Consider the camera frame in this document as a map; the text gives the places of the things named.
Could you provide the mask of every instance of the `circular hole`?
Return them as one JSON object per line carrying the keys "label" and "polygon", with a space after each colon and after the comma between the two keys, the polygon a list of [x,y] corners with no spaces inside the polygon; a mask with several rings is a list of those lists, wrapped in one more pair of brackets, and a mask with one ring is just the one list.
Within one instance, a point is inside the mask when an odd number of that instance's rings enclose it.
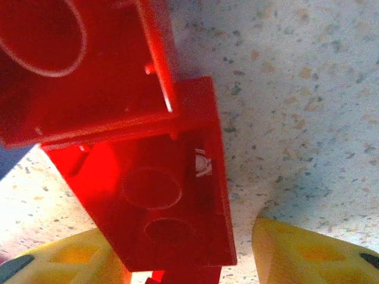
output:
{"label": "circular hole", "polygon": [[181,187],[171,176],[153,169],[139,169],[126,174],[122,187],[129,203],[144,209],[169,208],[182,195]]}
{"label": "circular hole", "polygon": [[0,1],[0,46],[22,67],[60,77],[82,61],[85,29],[70,0]]}
{"label": "circular hole", "polygon": [[172,218],[154,220],[148,223],[144,231],[152,241],[170,246],[182,244],[195,234],[189,223]]}

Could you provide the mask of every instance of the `yellow plastic piece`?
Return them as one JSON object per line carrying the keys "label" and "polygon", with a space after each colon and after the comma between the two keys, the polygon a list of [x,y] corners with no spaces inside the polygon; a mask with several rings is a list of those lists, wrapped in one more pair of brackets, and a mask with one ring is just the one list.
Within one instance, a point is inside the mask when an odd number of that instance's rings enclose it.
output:
{"label": "yellow plastic piece", "polygon": [[364,247],[259,217],[252,236],[260,284],[378,284]]}
{"label": "yellow plastic piece", "polygon": [[5,284],[129,284],[131,273],[98,229],[24,252],[35,259]]}

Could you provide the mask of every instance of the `speckled countertop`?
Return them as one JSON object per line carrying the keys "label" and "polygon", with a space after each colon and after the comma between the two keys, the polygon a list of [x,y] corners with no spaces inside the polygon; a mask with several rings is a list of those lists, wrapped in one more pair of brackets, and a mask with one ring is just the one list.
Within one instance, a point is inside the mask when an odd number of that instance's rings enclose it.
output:
{"label": "speckled countertop", "polygon": [[[379,251],[379,2],[169,3],[182,75],[211,74],[218,97],[239,261],[221,283],[258,283],[259,212]],[[38,148],[0,213],[6,256],[94,226]]]}

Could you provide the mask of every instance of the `red building block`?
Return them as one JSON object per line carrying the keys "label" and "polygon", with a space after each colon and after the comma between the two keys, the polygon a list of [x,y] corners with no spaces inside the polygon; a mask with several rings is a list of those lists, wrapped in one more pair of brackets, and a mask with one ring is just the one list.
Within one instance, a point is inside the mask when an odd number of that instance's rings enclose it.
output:
{"label": "red building block", "polygon": [[44,147],[130,271],[236,263],[211,79],[179,82],[177,94],[183,114],[170,121]]}
{"label": "red building block", "polygon": [[154,271],[145,284],[218,284],[221,267]]}
{"label": "red building block", "polygon": [[0,142],[42,143],[130,271],[236,263],[210,78],[163,0],[0,2]]}
{"label": "red building block", "polygon": [[163,0],[0,2],[0,141],[7,147],[180,114]]}

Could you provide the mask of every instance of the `white logo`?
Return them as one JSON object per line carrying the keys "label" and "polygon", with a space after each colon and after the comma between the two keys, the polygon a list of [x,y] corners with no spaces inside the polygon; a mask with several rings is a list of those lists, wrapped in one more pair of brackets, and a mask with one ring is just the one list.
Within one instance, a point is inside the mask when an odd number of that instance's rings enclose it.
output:
{"label": "white logo", "polygon": [[205,151],[202,149],[195,149],[195,153],[196,177],[210,176],[212,174],[212,160],[207,158]]}

